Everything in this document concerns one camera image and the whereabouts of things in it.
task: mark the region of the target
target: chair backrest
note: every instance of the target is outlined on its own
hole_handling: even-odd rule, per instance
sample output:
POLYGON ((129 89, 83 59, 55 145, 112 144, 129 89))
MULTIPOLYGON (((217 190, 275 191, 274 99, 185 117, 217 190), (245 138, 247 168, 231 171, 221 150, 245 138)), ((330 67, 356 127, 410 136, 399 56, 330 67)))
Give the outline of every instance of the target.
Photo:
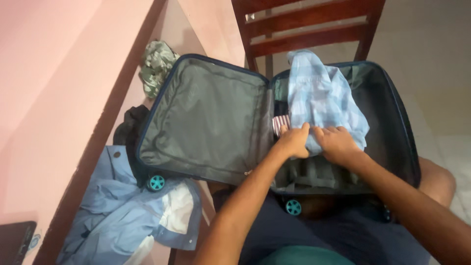
POLYGON ((232 0, 232 6, 249 68, 258 71, 256 57, 346 41, 359 41, 354 60, 366 60, 384 1, 332 0, 251 21, 246 21, 245 15, 299 2, 299 0, 232 0), (271 37, 272 33, 279 31, 363 16, 366 16, 366 20, 362 22, 271 37), (265 35, 266 38, 251 43, 252 38, 261 35, 265 35))

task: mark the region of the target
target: dark shorts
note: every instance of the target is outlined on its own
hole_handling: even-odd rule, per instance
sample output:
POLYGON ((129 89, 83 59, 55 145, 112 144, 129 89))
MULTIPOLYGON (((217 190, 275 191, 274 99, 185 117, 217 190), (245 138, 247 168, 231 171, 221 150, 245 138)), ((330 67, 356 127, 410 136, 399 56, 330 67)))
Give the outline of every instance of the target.
MULTIPOLYGON (((212 197, 216 211, 231 191, 212 197)), ((348 208, 329 218, 310 221, 286 213, 267 195, 244 242, 240 264, 257 264, 275 250, 293 245, 334 250, 356 265, 427 265, 430 254, 401 225, 379 221, 372 207, 348 208)))

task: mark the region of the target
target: person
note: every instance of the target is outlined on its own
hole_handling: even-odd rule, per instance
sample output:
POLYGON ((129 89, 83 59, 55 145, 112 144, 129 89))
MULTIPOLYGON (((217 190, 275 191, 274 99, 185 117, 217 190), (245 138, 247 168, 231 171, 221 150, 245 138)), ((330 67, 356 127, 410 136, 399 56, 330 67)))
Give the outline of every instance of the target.
POLYGON ((267 156, 231 194, 213 195, 210 232, 194 263, 210 264, 471 264, 471 227, 448 207, 453 176, 420 159, 418 189, 396 177, 360 150, 344 127, 287 130, 267 156), (381 222, 368 207, 349 207, 331 217, 302 220, 283 211, 269 192, 273 178, 290 157, 305 158, 310 130, 331 163, 366 182, 398 219, 381 222))

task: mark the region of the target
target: camouflage cloth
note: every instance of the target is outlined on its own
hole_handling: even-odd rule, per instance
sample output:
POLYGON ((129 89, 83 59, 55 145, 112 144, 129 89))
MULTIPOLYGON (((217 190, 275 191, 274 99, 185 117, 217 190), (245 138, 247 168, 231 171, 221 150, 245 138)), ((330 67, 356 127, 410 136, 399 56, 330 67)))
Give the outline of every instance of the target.
POLYGON ((152 41, 146 46, 144 64, 139 73, 144 83, 144 93, 149 98, 155 98, 163 85, 165 78, 180 57, 173 52, 164 41, 152 41))

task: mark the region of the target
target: pink striped fabric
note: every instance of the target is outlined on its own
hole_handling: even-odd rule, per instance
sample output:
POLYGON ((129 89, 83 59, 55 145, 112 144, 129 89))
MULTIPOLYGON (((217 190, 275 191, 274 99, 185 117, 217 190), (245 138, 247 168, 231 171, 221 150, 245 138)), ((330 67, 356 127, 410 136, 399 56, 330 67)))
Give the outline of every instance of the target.
POLYGON ((288 115, 273 118, 273 133, 275 133, 277 137, 280 137, 280 128, 282 125, 287 125, 288 130, 291 129, 291 122, 288 115))

